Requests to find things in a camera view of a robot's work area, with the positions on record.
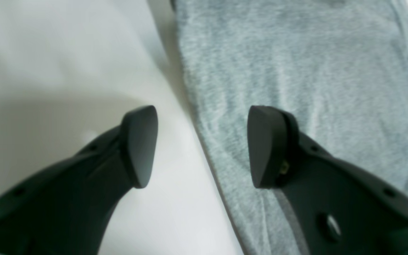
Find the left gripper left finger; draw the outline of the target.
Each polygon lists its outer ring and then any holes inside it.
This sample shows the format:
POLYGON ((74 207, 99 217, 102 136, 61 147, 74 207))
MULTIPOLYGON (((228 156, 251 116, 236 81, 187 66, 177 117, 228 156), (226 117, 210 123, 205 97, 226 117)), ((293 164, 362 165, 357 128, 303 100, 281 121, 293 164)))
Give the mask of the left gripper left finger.
POLYGON ((149 183, 157 135, 156 108, 134 109, 77 154, 2 194, 0 254, 98 254, 120 199, 149 183))

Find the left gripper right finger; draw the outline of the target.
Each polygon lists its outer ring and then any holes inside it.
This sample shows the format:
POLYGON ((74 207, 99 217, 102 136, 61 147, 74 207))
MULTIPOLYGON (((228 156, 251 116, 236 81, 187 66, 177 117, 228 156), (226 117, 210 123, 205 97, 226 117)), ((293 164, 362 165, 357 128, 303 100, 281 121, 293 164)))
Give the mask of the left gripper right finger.
POLYGON ((300 132, 295 117, 251 106, 251 179, 285 195, 311 255, 408 255, 408 197, 332 156, 300 132))

